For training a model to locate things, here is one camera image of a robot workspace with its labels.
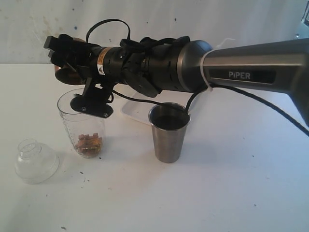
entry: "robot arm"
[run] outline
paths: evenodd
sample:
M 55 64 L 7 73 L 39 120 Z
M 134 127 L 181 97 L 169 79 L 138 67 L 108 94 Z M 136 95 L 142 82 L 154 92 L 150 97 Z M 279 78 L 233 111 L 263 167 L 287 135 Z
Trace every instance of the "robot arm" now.
M 309 39 L 222 50 L 188 37 L 161 41 L 146 37 L 139 45 L 121 45 L 101 47 L 65 34 L 47 38 L 44 47 L 50 50 L 51 62 L 62 67 L 56 78 L 85 84 L 83 95 L 71 102 L 74 110 L 107 118 L 116 84 L 155 97 L 162 90 L 193 93 L 205 86 L 206 78 L 218 85 L 286 93 L 309 125 Z

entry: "white tabletop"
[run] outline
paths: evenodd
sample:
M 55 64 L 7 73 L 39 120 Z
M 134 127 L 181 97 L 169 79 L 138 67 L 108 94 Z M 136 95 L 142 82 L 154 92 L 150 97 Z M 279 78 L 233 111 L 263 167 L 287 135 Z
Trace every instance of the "white tabletop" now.
M 58 82 L 52 65 L 0 65 L 0 76 L 1 232 L 309 231 L 309 138 L 259 102 L 205 93 L 180 159 L 164 164 L 151 128 L 124 117 L 117 98 L 101 159 L 84 159 L 56 107 L 75 87 Z M 301 121 L 287 96 L 254 93 Z M 38 185 L 14 172 L 25 138 L 60 156 L 55 175 Z

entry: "food pieces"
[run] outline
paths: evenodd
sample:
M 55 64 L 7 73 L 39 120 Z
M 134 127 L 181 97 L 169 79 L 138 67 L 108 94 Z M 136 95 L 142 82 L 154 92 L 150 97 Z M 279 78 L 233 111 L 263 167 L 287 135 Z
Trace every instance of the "food pieces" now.
M 98 136 L 98 133 L 94 133 L 92 136 L 89 134 L 78 136 L 78 143 L 75 145 L 76 151 L 85 157 L 96 156 L 102 148 L 102 138 Z

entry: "stainless steel cup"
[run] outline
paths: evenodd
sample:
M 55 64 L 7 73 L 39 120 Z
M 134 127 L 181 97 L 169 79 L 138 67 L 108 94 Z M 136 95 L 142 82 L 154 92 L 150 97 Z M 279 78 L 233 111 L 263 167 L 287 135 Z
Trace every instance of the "stainless steel cup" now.
M 179 104 L 166 104 L 184 110 Z M 168 106 L 156 105 L 150 110 L 148 118 L 153 132 L 155 156 L 164 163 L 175 162 L 182 150 L 190 115 Z

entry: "white zip tie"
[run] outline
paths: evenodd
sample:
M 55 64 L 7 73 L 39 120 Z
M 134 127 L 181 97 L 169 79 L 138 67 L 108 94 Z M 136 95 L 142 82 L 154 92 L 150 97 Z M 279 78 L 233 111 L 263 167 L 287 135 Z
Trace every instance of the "white zip tie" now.
M 213 50 L 211 50 L 211 51 L 209 51 L 209 52 L 207 52 L 207 53 L 205 53 L 205 54 L 203 55 L 203 57 L 202 57 L 202 59 L 201 59 L 201 63 L 200 63 L 200 65 L 199 65 L 199 68 L 200 68 L 200 71 L 201 71 L 203 80 L 204 80 L 205 84 L 207 85 L 208 89 L 210 90 L 210 92 L 212 91 L 212 87 L 211 87 L 211 85 L 209 84 L 209 82 L 208 82 L 208 80 L 207 80 L 207 78 L 206 78 L 206 76 L 205 76 L 205 74 L 204 74 L 203 64 L 204 64 L 204 61 L 205 61 L 206 56 L 207 56 L 210 52 L 213 52 L 213 51 L 216 51 L 216 50 L 221 49 L 222 45 L 223 45 L 227 40 L 235 40 L 235 39 L 225 38 L 225 39 L 222 41 L 222 43 L 220 43 L 219 45 L 216 46 L 215 49 L 213 49 Z

